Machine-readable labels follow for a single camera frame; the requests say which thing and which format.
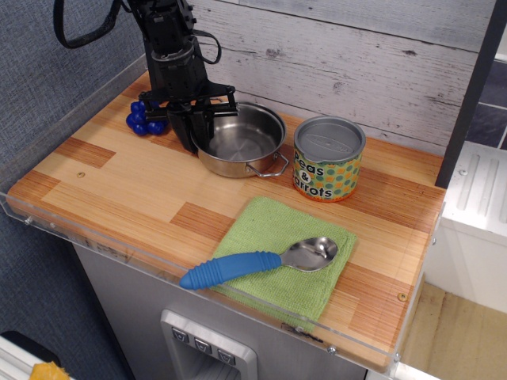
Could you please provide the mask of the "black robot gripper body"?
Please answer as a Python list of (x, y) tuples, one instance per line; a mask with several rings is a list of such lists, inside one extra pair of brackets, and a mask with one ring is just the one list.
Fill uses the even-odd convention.
[(206, 60), (196, 39), (185, 39), (176, 51), (155, 52), (146, 42), (146, 58), (151, 90), (139, 95), (148, 121), (168, 120), (209, 112), (212, 116), (236, 116), (238, 106), (231, 85), (209, 81)]

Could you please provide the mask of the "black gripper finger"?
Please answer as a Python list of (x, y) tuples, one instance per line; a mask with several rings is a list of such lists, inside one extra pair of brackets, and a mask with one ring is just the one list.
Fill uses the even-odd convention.
[(191, 114), (189, 112), (167, 112), (167, 117), (181, 145), (187, 151), (195, 154), (196, 145), (192, 138), (193, 120)]
[(214, 115), (209, 111), (195, 112), (191, 116), (193, 137), (200, 150), (208, 151), (214, 137)]

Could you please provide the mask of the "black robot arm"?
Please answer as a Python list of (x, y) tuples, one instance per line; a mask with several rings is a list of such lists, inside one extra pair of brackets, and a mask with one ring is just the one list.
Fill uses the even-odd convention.
[(213, 137), (216, 117), (236, 116), (235, 87), (208, 79), (205, 65), (221, 59), (221, 47), (211, 61), (198, 38), (214, 36), (195, 29), (193, 7), (186, 1), (130, 1), (143, 34), (151, 90), (139, 95), (149, 121), (167, 120), (181, 145), (192, 153)]

